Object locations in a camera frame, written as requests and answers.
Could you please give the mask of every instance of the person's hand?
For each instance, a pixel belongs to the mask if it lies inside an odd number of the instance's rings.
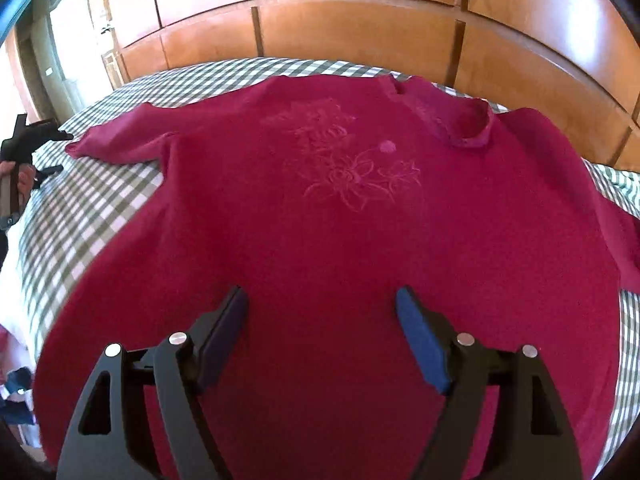
[[[10,174],[15,168],[15,162],[0,162],[0,176]],[[20,173],[18,174],[18,204],[20,212],[24,208],[31,197],[33,189],[33,181],[36,178],[36,169],[30,164],[21,164]]]

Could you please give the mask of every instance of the embroidered flower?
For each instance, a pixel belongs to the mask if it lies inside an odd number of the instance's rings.
[[[264,124],[279,126],[298,138],[303,155],[327,153],[345,148],[353,139],[344,124],[355,117],[344,113],[334,99],[294,102],[289,110],[264,119]]]
[[[420,170],[415,167],[414,161],[405,162],[396,160],[390,168],[379,168],[378,174],[384,177],[391,193],[398,193],[413,183],[421,186]]]
[[[362,211],[369,200],[393,202],[387,188],[367,177],[373,171],[373,161],[365,158],[363,153],[353,160],[346,155],[331,155],[324,162],[324,179],[306,188],[305,198],[325,200],[339,195],[342,202],[355,212]]]

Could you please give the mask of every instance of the floral embroidery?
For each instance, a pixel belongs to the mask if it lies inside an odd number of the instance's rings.
[[[332,152],[345,148],[353,139],[344,124],[355,117],[343,113],[333,99],[292,103],[291,109],[267,118],[269,126],[282,126],[298,138],[303,155]]]
[[[286,166],[311,181],[303,195],[306,199],[338,196],[349,209],[360,212],[370,200],[393,203],[394,195],[409,186],[421,186],[420,169],[413,160],[396,160],[388,168],[375,168],[371,155],[377,152],[380,158],[395,153],[392,140],[384,140],[355,158],[346,155],[344,151],[355,138],[346,124],[354,120],[329,98],[294,102],[289,110],[264,119],[263,124],[296,137],[302,158],[289,160]]]
[[[392,193],[399,193],[413,183],[421,186],[420,170],[415,167],[414,161],[396,160],[391,168],[379,168],[378,173],[387,180]]]
[[[338,194],[353,211],[362,211],[369,200],[394,201],[391,192],[367,176],[373,171],[373,161],[364,153],[351,160],[346,155],[331,155],[326,161],[324,178],[306,188],[305,198],[324,200]]]

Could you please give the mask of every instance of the red sweater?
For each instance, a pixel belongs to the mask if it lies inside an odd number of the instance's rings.
[[[281,76],[182,108],[140,105],[67,152],[159,159],[164,182],[45,343],[35,399],[54,462],[108,343],[154,346],[238,284],[248,319],[202,399],[234,478],[408,478],[442,406],[394,313],[409,284],[487,346],[540,349],[592,475],[618,374],[621,277],[640,292],[638,222],[538,112],[496,116],[417,77]]]

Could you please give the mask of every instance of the checkered bedsheet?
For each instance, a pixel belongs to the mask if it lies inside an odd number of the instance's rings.
[[[71,118],[63,129],[78,139],[89,126],[112,120],[143,102],[178,107],[272,75],[373,77],[388,73],[401,80],[408,77],[343,61],[254,58],[205,63],[137,79]],[[464,96],[451,88],[438,88]],[[500,105],[491,106],[496,113],[507,111]],[[64,164],[65,173],[33,194],[19,241],[18,273],[35,357],[82,272],[162,182],[157,163],[110,166],[87,158],[72,160],[63,148],[62,142],[49,143],[34,157],[38,167]],[[585,164],[604,196],[640,218],[640,175]],[[620,446],[640,411],[640,297],[621,291],[620,313],[620,372],[598,470]]]

